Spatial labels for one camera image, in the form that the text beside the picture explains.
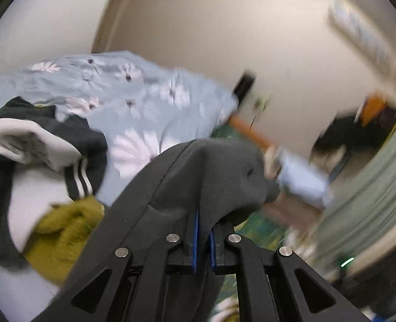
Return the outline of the dark grey fleece pants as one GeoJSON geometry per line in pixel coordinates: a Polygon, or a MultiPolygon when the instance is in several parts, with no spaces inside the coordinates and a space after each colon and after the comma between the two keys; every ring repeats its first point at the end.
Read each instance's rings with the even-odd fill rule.
{"type": "Polygon", "coordinates": [[[71,288],[121,245],[133,253],[199,216],[198,268],[168,284],[167,321],[206,321],[223,278],[210,269],[207,239],[222,219],[238,225],[280,188],[264,173],[259,149],[240,140],[198,139],[177,144],[147,164],[107,209],[64,283],[71,288]]]}

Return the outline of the hanging dark clothes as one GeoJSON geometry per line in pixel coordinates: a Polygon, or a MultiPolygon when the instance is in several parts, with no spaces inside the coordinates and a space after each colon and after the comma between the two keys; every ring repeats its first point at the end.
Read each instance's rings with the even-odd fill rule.
{"type": "Polygon", "coordinates": [[[334,117],[313,144],[309,160],[334,180],[354,156],[376,153],[395,131],[396,97],[371,93],[360,107],[334,117]]]}

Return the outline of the beige folded blanket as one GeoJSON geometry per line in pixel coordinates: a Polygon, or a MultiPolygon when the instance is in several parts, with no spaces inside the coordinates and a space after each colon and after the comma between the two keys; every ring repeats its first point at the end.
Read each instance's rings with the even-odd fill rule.
{"type": "MultiPolygon", "coordinates": [[[[264,174],[268,179],[275,179],[279,173],[276,152],[277,146],[271,145],[264,154],[264,174]]],[[[303,233],[310,232],[322,218],[322,211],[318,208],[282,193],[274,202],[264,204],[263,210],[275,223],[295,228],[303,233]]]]}

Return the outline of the olive yellow knit sweater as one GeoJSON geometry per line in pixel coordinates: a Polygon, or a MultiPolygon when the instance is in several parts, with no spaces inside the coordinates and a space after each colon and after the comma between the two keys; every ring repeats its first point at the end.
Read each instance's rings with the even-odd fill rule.
{"type": "Polygon", "coordinates": [[[105,211],[93,196],[53,204],[34,227],[23,256],[40,276],[62,286],[105,211]]]}

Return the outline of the light blue folded cloth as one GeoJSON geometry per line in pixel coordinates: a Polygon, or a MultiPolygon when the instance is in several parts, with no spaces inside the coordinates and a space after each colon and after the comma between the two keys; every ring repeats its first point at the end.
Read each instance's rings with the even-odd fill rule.
{"type": "Polygon", "coordinates": [[[318,167],[284,148],[277,151],[276,161],[280,166],[276,181],[283,191],[321,210],[331,205],[328,176],[318,167]]]}

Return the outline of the green curtain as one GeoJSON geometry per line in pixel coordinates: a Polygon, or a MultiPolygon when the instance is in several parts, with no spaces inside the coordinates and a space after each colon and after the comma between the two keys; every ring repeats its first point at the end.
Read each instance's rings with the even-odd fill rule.
{"type": "Polygon", "coordinates": [[[328,276],[343,263],[358,273],[396,246],[396,131],[339,191],[314,242],[313,266],[328,276]]]}

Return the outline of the black white sweatshirt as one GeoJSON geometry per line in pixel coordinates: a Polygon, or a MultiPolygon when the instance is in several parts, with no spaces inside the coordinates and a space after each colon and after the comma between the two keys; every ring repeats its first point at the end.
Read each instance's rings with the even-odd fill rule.
{"type": "Polygon", "coordinates": [[[15,97],[0,108],[0,261],[21,256],[53,204],[95,195],[107,165],[104,134],[86,119],[15,97]]]}

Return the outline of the wooden bed footboard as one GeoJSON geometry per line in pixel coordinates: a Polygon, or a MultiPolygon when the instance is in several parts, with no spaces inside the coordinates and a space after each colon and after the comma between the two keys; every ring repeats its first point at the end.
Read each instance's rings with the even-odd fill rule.
{"type": "Polygon", "coordinates": [[[228,125],[261,149],[266,150],[274,145],[270,140],[266,139],[265,136],[253,130],[237,115],[232,115],[229,118],[228,125]]]}

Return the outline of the light blue floral duvet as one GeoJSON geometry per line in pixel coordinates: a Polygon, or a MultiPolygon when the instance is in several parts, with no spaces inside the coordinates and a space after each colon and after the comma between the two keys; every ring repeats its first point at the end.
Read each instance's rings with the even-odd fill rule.
{"type": "Polygon", "coordinates": [[[111,205],[166,149],[209,137],[238,106],[232,91],[182,68],[163,68],[130,52],[48,59],[0,76],[0,107],[13,97],[54,105],[103,132],[108,165],[98,199],[111,205]]]}

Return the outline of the black speaker by wall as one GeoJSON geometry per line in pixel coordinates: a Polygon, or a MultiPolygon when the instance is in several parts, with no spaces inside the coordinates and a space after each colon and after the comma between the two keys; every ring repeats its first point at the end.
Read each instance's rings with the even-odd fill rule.
{"type": "Polygon", "coordinates": [[[255,83],[256,75],[251,71],[244,71],[239,81],[237,82],[233,94],[238,99],[238,103],[241,104],[245,99],[247,94],[252,89],[253,84],[255,83]]]}

